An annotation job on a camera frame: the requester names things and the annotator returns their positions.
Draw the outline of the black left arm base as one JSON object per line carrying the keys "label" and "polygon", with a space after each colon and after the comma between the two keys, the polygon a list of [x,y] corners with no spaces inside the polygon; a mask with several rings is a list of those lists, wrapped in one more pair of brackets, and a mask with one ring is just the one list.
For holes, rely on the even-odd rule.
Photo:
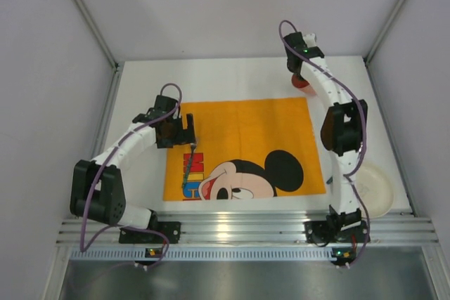
{"label": "black left arm base", "polygon": [[123,228],[120,231],[119,243],[120,244],[162,244],[163,242],[169,242],[170,244],[177,244],[181,235],[181,223],[178,221],[161,221],[157,224],[153,232],[158,232],[164,237],[158,234],[149,233],[144,230],[130,230]]}

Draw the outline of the pink plastic cup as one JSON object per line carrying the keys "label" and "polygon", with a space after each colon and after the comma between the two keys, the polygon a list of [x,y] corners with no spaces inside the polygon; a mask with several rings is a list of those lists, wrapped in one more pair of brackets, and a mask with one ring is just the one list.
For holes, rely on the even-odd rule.
{"label": "pink plastic cup", "polygon": [[291,77],[291,83],[292,85],[300,90],[301,92],[305,93],[308,96],[315,96],[316,92],[310,85],[310,83],[303,78],[301,78],[298,74],[293,74]]}

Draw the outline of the orange cartoon mouse placemat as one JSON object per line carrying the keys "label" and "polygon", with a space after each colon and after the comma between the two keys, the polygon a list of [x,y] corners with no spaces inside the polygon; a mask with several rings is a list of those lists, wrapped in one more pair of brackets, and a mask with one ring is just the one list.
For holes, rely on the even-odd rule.
{"label": "orange cartoon mouse placemat", "polygon": [[184,103],[196,143],[167,151],[166,202],[251,200],[326,192],[306,98]]}

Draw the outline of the green handled fork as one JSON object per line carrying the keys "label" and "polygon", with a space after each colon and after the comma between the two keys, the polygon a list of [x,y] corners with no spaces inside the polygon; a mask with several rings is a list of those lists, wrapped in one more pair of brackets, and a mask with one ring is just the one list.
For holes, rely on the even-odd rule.
{"label": "green handled fork", "polygon": [[187,182],[188,182],[188,176],[191,172],[191,167],[192,167],[192,163],[193,163],[193,156],[195,154],[196,148],[197,148],[198,144],[197,143],[191,143],[191,152],[188,158],[188,164],[186,165],[186,170],[184,172],[184,177],[183,177],[183,181],[182,181],[182,186],[181,189],[184,190]]}

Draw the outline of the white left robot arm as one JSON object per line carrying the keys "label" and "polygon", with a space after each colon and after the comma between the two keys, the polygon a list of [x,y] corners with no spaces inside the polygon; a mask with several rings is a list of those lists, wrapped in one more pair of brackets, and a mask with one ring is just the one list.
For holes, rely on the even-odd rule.
{"label": "white left robot arm", "polygon": [[91,160],[76,163],[72,176],[70,212],[107,226],[154,229],[155,211],[138,207],[126,199],[123,173],[152,146],[158,149],[195,143],[193,114],[162,119],[139,114],[121,138]]}

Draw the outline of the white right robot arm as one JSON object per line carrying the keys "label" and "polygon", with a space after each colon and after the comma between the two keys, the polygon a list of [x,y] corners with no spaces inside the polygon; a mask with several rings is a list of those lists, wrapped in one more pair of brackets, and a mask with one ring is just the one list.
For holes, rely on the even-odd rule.
{"label": "white right robot arm", "polygon": [[366,101],[332,75],[313,34],[293,32],[281,40],[288,70],[310,85],[326,109],[320,138],[331,158],[333,178],[327,222],[337,232],[360,226],[354,179],[366,154]]}

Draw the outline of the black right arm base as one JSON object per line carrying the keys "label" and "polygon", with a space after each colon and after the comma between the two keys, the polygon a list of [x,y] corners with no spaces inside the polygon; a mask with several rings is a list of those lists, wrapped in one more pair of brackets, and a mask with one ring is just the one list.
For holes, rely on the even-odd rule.
{"label": "black right arm base", "polygon": [[335,243],[363,243],[369,233],[367,222],[362,219],[361,210],[350,214],[337,213],[330,208],[330,213],[323,221],[307,221],[304,224],[307,243],[325,247]]}

